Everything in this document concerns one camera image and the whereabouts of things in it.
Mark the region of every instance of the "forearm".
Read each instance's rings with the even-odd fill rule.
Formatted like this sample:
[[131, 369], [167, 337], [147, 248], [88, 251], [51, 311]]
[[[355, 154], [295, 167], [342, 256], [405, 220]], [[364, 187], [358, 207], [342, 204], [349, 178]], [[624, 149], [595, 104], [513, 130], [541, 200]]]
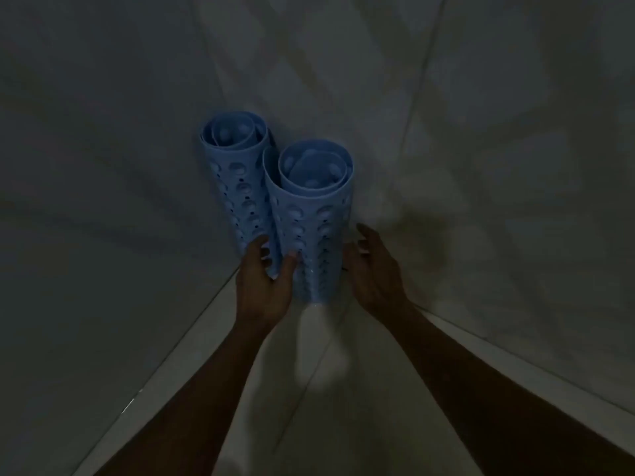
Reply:
[[385, 325], [474, 460], [498, 474], [635, 474], [635, 459], [478, 359], [407, 304]]
[[266, 333], [234, 327], [211, 358], [99, 472], [209, 476]]

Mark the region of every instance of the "white floor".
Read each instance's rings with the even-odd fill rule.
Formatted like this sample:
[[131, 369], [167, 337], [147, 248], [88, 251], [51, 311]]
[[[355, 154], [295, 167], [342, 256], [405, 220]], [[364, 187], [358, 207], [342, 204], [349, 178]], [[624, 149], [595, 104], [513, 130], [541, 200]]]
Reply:
[[[94, 474], [218, 347], [235, 312], [227, 284], [79, 467]], [[635, 416], [431, 316], [499, 371], [635, 454]], [[480, 475], [388, 332], [344, 276], [328, 306], [294, 303], [248, 378], [214, 474]]]

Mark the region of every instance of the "floor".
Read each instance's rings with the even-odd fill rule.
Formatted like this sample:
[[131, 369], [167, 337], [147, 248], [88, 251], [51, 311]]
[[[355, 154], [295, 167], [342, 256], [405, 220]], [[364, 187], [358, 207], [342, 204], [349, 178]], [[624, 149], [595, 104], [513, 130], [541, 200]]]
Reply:
[[[353, 300], [343, 273], [329, 305], [294, 302], [258, 354], [216, 476], [480, 475], [388, 332]], [[83, 461], [89, 476], [218, 347], [235, 311], [233, 281]], [[538, 395], [635, 454], [635, 417], [431, 316], [441, 329]]]

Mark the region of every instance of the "rolled mat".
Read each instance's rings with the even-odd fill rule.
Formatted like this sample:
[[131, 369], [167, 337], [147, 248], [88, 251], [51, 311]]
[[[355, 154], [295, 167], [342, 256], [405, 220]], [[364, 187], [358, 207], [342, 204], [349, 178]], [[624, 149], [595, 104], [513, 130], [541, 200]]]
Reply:
[[262, 154], [273, 138], [265, 122], [246, 111], [222, 113], [201, 130], [205, 157], [216, 179], [241, 252], [258, 235], [266, 233], [272, 260], [269, 275], [278, 273], [281, 254]]
[[328, 140], [303, 140], [282, 153], [263, 154], [282, 253], [296, 250], [293, 293], [309, 302], [326, 302], [337, 290], [342, 269], [342, 232], [353, 197], [353, 159]]

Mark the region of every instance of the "left hand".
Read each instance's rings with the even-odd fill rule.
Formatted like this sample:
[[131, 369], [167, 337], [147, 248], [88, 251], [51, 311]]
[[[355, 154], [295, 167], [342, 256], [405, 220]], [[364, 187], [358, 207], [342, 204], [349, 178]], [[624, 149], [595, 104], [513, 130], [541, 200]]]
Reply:
[[297, 255], [286, 255], [277, 279], [271, 279], [265, 271], [271, 265], [271, 259], [263, 259], [269, 255], [269, 249], [262, 248], [268, 239], [266, 235], [256, 237], [242, 257], [236, 276], [237, 329], [253, 329], [267, 334], [289, 309]]

